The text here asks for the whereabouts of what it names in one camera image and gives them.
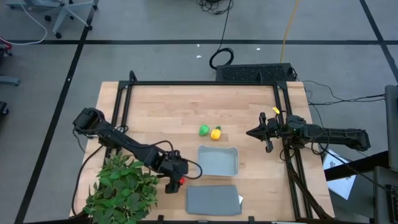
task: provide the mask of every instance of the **gray tray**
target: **gray tray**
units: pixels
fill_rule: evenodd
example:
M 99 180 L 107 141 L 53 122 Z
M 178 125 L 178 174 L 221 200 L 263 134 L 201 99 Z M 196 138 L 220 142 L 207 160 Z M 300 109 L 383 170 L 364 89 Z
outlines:
M 234 185 L 188 186 L 185 210 L 198 215 L 242 214 Z
M 198 163 L 203 175 L 235 176 L 239 170 L 238 149 L 199 146 Z

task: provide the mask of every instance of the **white cable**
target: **white cable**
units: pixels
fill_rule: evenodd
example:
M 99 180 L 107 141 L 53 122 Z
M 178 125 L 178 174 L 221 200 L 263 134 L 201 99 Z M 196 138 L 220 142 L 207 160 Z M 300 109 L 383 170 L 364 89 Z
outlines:
M 26 9 L 25 9 L 25 7 L 24 7 L 24 5 L 23 5 L 22 3 L 20 3 L 20 5 L 22 6 L 22 8 L 23 8 L 24 11 L 26 12 L 26 14 L 27 14 L 33 21 L 35 21 L 38 25 L 40 25 L 41 27 L 43 27 L 43 29 L 45 30 L 44 37 L 43 37 L 41 40 L 39 40 L 39 41 L 28 42 L 28 43 L 21 43 L 21 44 L 8 42 L 8 41 L 4 40 L 4 39 L 1 38 L 1 37 L 0 37 L 0 40 L 4 41 L 4 42 L 7 43 L 7 44 L 12 44 L 12 45 L 30 45 L 30 44 L 39 44 L 39 43 L 41 43 L 41 42 L 45 39 L 45 37 L 47 36 L 47 29 L 46 29 L 42 24 L 40 24 L 39 22 L 37 22 L 37 20 L 35 20 L 35 19 L 26 11 Z

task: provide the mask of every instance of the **yellow cable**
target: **yellow cable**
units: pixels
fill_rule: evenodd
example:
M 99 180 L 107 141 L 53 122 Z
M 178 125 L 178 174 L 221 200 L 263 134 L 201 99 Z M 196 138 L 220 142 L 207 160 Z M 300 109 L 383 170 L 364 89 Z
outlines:
M 284 59 L 286 37 L 287 37 L 287 34 L 289 33 L 290 25 L 292 25 L 293 17 L 294 17 L 294 14 L 296 13 L 296 9 L 297 9 L 298 5 L 299 5 L 299 0 L 296 0 L 292 15 L 290 15 L 289 23 L 287 24 L 287 27 L 286 27 L 285 36 L 284 36 L 284 42 L 282 44 L 282 52 L 280 53 L 279 63 L 282 63 L 282 61 Z

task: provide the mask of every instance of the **office chair base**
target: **office chair base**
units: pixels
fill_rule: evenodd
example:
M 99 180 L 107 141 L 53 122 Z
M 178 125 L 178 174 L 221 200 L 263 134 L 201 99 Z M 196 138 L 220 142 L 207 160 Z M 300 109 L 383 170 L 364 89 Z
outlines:
M 52 29 L 52 32 L 55 34 L 56 38 L 58 38 L 58 39 L 62 38 L 62 35 L 57 31 L 58 31 L 58 28 L 61 26 L 61 23 L 67 16 L 71 20 L 74 20 L 74 19 L 79 20 L 81 23 L 83 23 L 85 25 L 85 27 L 87 27 L 88 30 L 93 29 L 92 26 L 89 26 L 86 21 L 84 21 L 82 18 L 80 18 L 78 15 L 76 15 L 75 12 L 73 12 L 73 9 L 79 9 L 84 6 L 92 6 L 92 7 L 94 7 L 95 10 L 96 10 L 96 8 L 98 9 L 98 7 L 94 3 L 94 1 L 73 3 L 73 4 L 71 4 L 70 1 L 67 1 L 67 2 L 63 2 L 63 4 L 61 4 L 58 8 L 52 10 L 52 12 L 58 12 L 57 19 L 56 19 L 55 24 Z M 49 22 L 51 21 L 50 16 L 45 16 L 44 19 Z

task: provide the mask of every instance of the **toy vegetable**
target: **toy vegetable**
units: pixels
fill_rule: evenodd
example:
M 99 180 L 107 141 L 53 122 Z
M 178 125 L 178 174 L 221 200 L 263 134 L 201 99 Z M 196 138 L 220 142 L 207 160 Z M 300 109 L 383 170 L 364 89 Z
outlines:
M 211 138 L 212 138 L 213 140 L 217 140 L 217 139 L 220 138 L 220 136 L 221 136 L 221 127 L 220 127 L 220 126 L 217 126 L 216 129 L 212 130 L 212 132 L 211 132 Z
M 210 128 L 209 128 L 209 126 L 207 126 L 207 125 L 202 125 L 202 126 L 200 126 L 200 129 L 199 129 L 199 135 L 200 136 L 205 136 L 205 135 L 207 135 L 208 133 L 210 132 Z

